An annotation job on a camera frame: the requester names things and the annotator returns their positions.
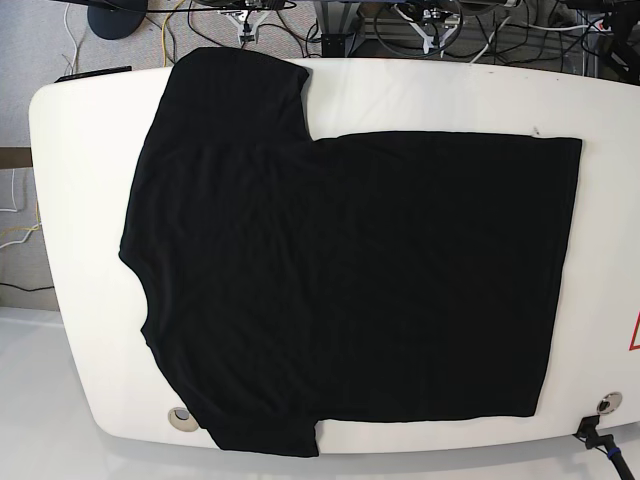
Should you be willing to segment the black T-shirt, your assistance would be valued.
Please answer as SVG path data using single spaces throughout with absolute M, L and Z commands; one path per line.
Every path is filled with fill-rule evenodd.
M 159 370 L 223 450 L 315 457 L 324 420 L 534 415 L 581 141 L 315 140 L 308 76 L 233 48 L 173 67 L 119 251 Z

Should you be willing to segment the left metal table grommet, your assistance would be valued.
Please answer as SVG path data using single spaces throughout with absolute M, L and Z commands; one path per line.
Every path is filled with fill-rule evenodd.
M 183 407 L 174 407 L 168 412 L 170 425 L 181 432 L 195 432 L 200 426 L 191 413 Z

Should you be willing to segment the metal table grommet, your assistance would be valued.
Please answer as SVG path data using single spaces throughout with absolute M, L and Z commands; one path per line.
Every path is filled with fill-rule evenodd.
M 170 425 L 181 432 L 195 432 L 200 426 L 191 413 L 183 407 L 174 407 L 168 412 Z
M 609 415 L 620 407 L 622 401 L 623 395 L 620 392 L 611 392 L 599 401 L 597 413 L 599 415 Z

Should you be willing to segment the red warning triangle sticker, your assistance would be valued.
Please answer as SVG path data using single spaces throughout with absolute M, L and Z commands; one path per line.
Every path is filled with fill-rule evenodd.
M 634 350 L 639 350 L 640 349 L 639 329 L 640 329 L 640 314 L 638 315 L 638 317 L 636 319 L 635 326 L 634 326 L 632 338 L 631 338 L 630 345 L 629 345 L 629 350 L 630 351 L 634 351 Z

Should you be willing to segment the round black stand base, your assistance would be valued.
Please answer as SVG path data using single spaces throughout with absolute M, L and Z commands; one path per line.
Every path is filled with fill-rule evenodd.
M 123 39 L 142 24 L 147 7 L 147 0 L 90 1 L 87 7 L 88 24 L 101 39 Z

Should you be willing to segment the aluminium frame post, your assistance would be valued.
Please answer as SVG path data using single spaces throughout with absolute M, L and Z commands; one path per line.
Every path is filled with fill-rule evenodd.
M 322 58 L 348 58 L 361 43 L 360 1 L 313 1 Z

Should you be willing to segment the right metal table grommet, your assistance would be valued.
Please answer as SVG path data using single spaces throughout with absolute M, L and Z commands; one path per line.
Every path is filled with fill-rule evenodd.
M 597 413 L 599 415 L 609 415 L 620 407 L 622 401 L 623 395 L 620 392 L 611 392 L 599 401 Z

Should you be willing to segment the black flat bar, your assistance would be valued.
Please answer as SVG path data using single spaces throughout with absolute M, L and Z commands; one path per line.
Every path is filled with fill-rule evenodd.
M 80 79 L 86 79 L 86 78 L 92 78 L 92 77 L 98 77 L 98 76 L 104 76 L 104 75 L 111 75 L 111 74 L 117 74 L 117 73 L 126 73 L 126 72 L 131 72 L 131 71 L 132 71 L 132 67 L 131 66 L 121 66 L 121 67 L 108 68 L 108 69 L 99 69 L 99 70 L 93 70 L 93 71 L 87 71 L 87 72 L 64 75 L 64 76 L 59 77 L 57 80 L 55 80 L 54 83 L 61 83 L 61 82 L 67 82 L 67 81 L 73 81 L 73 80 L 80 80 Z

